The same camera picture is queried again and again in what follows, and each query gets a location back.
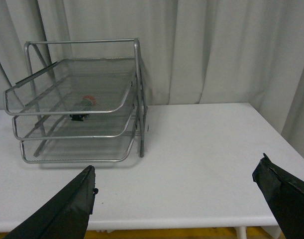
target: white table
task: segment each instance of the white table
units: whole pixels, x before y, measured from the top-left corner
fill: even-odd
[[[88,230],[276,226],[252,172],[266,153],[304,180],[304,159],[249,105],[150,106],[146,153],[96,163]],[[27,164],[0,111],[0,232],[23,222],[85,168]]]

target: white curtain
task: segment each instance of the white curtain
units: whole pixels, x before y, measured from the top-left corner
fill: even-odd
[[[2,91],[27,75],[26,40],[134,37],[150,105],[249,102],[301,145],[290,138],[304,130],[304,108],[297,107],[304,0],[0,0],[0,109]],[[55,61],[131,54],[126,47],[51,46],[43,53]],[[33,59],[36,71],[41,65]],[[293,114],[301,125],[290,123]]]

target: wire mesh tray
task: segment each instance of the wire mesh tray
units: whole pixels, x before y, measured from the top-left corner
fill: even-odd
[[[5,110],[15,116],[112,113],[135,83],[135,58],[65,59],[5,91]]]
[[[117,137],[135,118],[135,96],[132,92],[123,107],[110,114],[15,116],[14,135],[19,140]]]
[[[133,145],[135,122],[120,137],[21,141],[22,158],[27,163],[120,162]]]

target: red object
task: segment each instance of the red object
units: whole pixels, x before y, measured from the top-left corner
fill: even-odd
[[[95,106],[97,104],[96,99],[90,95],[83,96],[82,100],[90,100],[92,102],[92,106]]]

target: black fabric cover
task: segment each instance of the black fabric cover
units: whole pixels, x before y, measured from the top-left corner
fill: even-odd
[[[88,166],[5,239],[83,239],[95,200],[95,169]]]
[[[273,164],[265,154],[252,176],[286,239],[304,239],[304,181]]]

